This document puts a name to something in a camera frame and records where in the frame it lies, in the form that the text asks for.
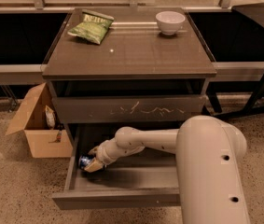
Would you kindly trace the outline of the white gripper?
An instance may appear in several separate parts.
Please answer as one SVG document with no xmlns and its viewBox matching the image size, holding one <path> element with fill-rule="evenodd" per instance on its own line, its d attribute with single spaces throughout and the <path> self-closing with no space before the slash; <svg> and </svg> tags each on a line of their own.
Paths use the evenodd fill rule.
<svg viewBox="0 0 264 224">
<path fill-rule="evenodd" d="M 109 165 L 118 159 L 118 146 L 114 139 L 105 140 L 99 146 L 92 148 L 88 155 L 95 156 L 85 167 L 88 173 L 94 173 L 104 169 L 105 165 Z"/>
</svg>

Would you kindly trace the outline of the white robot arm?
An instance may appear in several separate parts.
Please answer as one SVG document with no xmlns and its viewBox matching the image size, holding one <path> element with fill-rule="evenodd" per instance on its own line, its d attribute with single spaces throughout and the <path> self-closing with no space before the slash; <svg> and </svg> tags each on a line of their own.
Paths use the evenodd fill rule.
<svg viewBox="0 0 264 224">
<path fill-rule="evenodd" d="M 122 127 L 90 151 L 83 169 L 96 172 L 146 147 L 175 155 L 183 224 L 251 224 L 237 165 L 247 144 L 235 126 L 199 115 L 178 129 Z"/>
</svg>

